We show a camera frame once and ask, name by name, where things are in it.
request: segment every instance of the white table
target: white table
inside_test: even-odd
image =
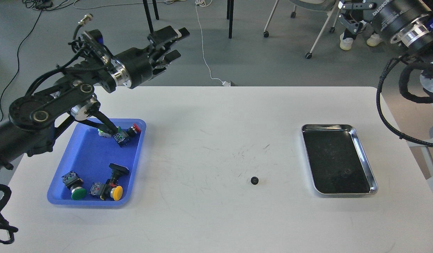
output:
[[[374,88],[97,88],[97,95],[108,117],[147,123],[131,199],[121,208],[47,201],[71,127],[54,152],[20,163],[2,212],[20,231],[0,253],[433,253],[432,192],[406,142],[380,121]],[[357,129],[377,194],[316,193],[300,134],[311,123]]]

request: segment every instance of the chair leg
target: chair leg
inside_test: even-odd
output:
[[[265,37],[265,38],[268,38],[268,36],[269,36],[267,29],[268,29],[269,23],[271,22],[271,18],[273,17],[274,12],[276,11],[278,3],[279,3],[279,0],[276,0],[276,2],[274,3],[274,6],[273,6],[273,10],[271,11],[271,14],[269,15],[268,21],[266,21],[265,29],[263,29],[263,37]]]
[[[337,14],[335,15],[335,20],[333,21],[333,25],[332,25],[332,27],[331,27],[330,30],[329,30],[330,33],[335,32],[335,24],[337,24],[337,21],[338,21],[338,15],[340,14],[340,9],[339,9],[339,8],[337,8],[337,9],[338,9],[338,11],[337,11]]]
[[[294,19],[295,17],[296,17],[296,5],[295,5],[295,8],[293,8],[292,14],[290,15],[290,18],[292,18],[292,19]]]
[[[319,31],[318,37],[316,37],[316,40],[315,40],[315,43],[313,43],[313,47],[312,47],[312,49],[310,49],[310,51],[307,53],[307,54],[310,54],[310,57],[311,57],[311,55],[312,55],[313,49],[315,49],[315,46],[316,46],[316,44],[318,43],[319,38],[321,37],[321,34],[323,33],[324,29],[325,29],[326,26],[327,26],[327,23],[329,22],[329,19],[331,18],[331,16],[332,16],[332,14],[333,14],[333,11],[334,11],[335,7],[336,7],[336,6],[334,6],[334,8],[332,8],[332,10],[329,11],[329,12],[327,13],[327,19],[326,19],[326,22],[324,22],[324,25],[323,25],[323,27],[321,28],[321,31]]]

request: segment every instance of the stainless steel tray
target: stainless steel tray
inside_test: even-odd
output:
[[[351,125],[303,125],[302,137],[313,186],[321,194],[377,192],[376,179]]]

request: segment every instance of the person's foot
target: person's foot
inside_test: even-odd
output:
[[[369,46],[377,46],[383,41],[384,40],[379,37],[379,34],[374,33],[371,35],[371,37],[369,37],[369,39],[366,40],[366,44]]]
[[[352,48],[352,44],[354,42],[354,39],[353,38],[343,39],[344,36],[345,36],[345,33],[342,33],[340,35],[340,48],[345,50],[345,51],[349,51]]]

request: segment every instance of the blue plastic tray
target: blue plastic tray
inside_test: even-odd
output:
[[[113,138],[99,136],[96,128],[77,124],[47,191],[47,199],[50,203],[77,206],[119,206],[127,202],[132,192],[146,123],[140,119],[111,120],[116,126],[123,129],[135,123],[141,129],[141,134],[136,135],[126,146],[120,147]],[[111,162],[126,166],[130,171],[129,175],[121,176],[118,180],[118,184],[123,187],[121,200],[103,201],[89,194],[82,200],[71,199],[71,191],[62,182],[63,175],[69,171],[76,172],[83,179],[82,187],[89,191],[94,182],[105,183],[110,178],[112,170],[108,166]]]

